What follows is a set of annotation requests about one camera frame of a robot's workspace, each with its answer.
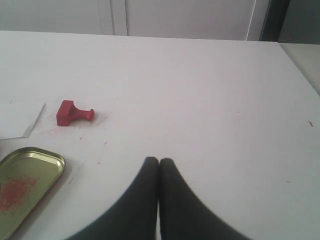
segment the red ink speck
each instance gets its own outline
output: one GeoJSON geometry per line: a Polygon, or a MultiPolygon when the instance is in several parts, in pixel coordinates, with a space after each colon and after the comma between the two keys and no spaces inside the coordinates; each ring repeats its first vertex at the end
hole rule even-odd
{"type": "Polygon", "coordinates": [[[38,180],[29,176],[7,177],[7,182],[0,183],[0,213],[12,212],[29,199],[38,180]]]}

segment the cabinet door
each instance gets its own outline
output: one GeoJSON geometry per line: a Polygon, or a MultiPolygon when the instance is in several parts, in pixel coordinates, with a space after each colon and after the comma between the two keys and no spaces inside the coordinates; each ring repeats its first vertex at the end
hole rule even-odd
{"type": "Polygon", "coordinates": [[[125,13],[125,0],[0,0],[0,30],[126,35],[125,13]]]}

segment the white paper sheet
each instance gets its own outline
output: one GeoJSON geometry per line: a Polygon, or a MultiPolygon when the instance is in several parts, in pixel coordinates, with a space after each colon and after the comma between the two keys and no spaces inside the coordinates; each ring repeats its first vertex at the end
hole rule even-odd
{"type": "Polygon", "coordinates": [[[30,136],[45,104],[0,103],[0,140],[30,136]]]}

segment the gold metal tray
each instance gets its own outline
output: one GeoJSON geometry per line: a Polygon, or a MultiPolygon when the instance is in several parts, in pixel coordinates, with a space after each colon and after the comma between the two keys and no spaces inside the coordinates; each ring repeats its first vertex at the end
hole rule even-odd
{"type": "Polygon", "coordinates": [[[0,240],[11,236],[64,169],[62,156],[36,147],[15,150],[0,162],[0,240]]]}

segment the red ink stain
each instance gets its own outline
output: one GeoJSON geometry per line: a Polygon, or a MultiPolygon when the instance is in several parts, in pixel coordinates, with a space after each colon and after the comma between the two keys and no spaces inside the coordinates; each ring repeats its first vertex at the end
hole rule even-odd
{"type": "Polygon", "coordinates": [[[0,213],[12,212],[21,206],[38,180],[29,176],[7,176],[7,182],[0,183],[0,213]]]}

